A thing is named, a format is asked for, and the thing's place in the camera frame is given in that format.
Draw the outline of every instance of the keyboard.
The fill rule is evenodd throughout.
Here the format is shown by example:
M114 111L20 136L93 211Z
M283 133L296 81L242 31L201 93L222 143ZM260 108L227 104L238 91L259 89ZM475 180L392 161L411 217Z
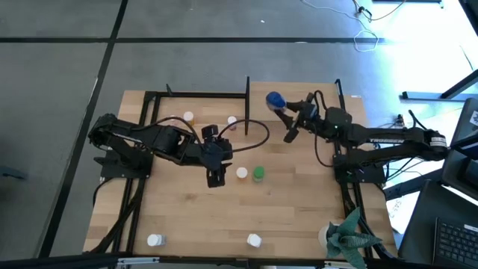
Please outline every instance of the keyboard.
M478 228L436 219L433 264L478 269Z

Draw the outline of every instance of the concrete floor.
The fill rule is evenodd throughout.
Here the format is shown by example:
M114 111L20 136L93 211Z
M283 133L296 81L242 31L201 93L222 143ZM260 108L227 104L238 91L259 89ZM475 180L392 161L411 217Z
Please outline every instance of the concrete floor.
M0 0L0 37L109 37L120 2ZM310 2L354 12L350 0ZM361 3L376 14L394 7ZM116 113L124 90L164 90L168 83L178 91L240 91L247 75L253 81L340 78L345 94L364 97L370 126L408 109L420 118L452 111L462 104L398 96L442 92L478 66L469 49L476 35L456 5L406 4L372 23L395 43L368 53L350 43L117 44L93 119ZM359 30L357 21L299 0L137 0L129 2L119 36L353 37ZM25 181L0 178L0 260L31 258L37 251L104 51L101 43L0 43L0 164L30 175ZM97 155L86 143L52 255L82 250L99 179Z

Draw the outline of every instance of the computer monitor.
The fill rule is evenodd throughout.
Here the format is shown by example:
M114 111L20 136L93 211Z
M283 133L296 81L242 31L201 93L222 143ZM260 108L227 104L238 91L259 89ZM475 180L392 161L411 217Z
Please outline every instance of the computer monitor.
M450 148L441 181L478 200L478 99L466 100Z
M478 160L478 131L456 141L450 147L472 160Z

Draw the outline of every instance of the wooden tabletop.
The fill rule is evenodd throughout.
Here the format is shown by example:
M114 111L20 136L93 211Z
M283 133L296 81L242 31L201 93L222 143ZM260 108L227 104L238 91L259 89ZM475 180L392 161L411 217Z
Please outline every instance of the wooden tabletop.
M251 119L267 124L270 139L259 148L234 154L224 187L208 188L205 168L179 167L155 158L152 174L146 181L134 253L324 259L326 251L319 245L318 232L329 221L340 223L344 219L341 192L334 172L317 162L314 137L308 132L302 130L293 143L284 143L285 127L265 105L265 96L271 90L295 102L317 89L323 91L329 107L340 107L335 84L251 83ZM143 91L126 91L118 117L137 123L143 96ZM361 98L345 96L345 103L353 121L366 126ZM209 124L217 124L221 130L226 126L228 116L244 118L244 100L163 98L158 118L182 115L185 111L194 113L194 128L199 133ZM226 132L225 137L232 142L233 148L257 143L266 134L254 123L250 123L247 136L243 128L244 125L239 125L236 131ZM319 138L318 148L322 160L330 163L332 145ZM250 176L256 166L265 168L262 183L255 183ZM239 167L249 171L245 181L236 178L235 171ZM84 250L94 248L113 226L120 210L124 185L124 179L114 179L98 192ZM369 226L383 240L387 250L396 254L383 193L369 184L361 184L361 192ZM125 249L128 230L127 224L122 250ZM167 244L149 247L146 239L152 233L166 235ZM250 233L262 237L260 248L246 243Z

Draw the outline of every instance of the artificial plant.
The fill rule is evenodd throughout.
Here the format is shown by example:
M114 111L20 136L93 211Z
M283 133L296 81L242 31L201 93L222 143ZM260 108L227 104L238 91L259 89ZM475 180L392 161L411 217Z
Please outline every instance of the artificial plant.
M356 232L359 218L360 208L356 208L340 226L329 223L326 233L327 258L334 258L342 253L350 265L357 269L365 269L365 261L359 248L371 247L380 243L382 239Z

